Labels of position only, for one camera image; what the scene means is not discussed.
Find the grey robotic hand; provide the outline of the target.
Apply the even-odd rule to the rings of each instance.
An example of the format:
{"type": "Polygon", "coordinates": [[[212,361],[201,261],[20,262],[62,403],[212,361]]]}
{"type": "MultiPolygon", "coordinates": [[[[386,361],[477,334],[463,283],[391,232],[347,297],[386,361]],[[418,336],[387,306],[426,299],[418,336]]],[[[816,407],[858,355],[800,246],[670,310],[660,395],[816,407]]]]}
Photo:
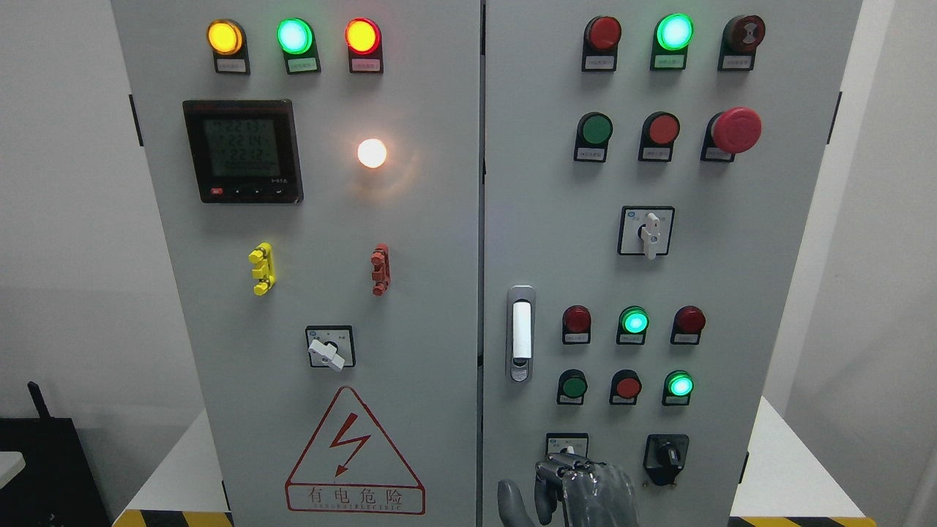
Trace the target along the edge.
{"type": "Polygon", "coordinates": [[[558,505],[566,526],[638,526],[635,490],[620,467],[572,451],[548,453],[535,465],[534,507],[548,526],[558,505]]]}

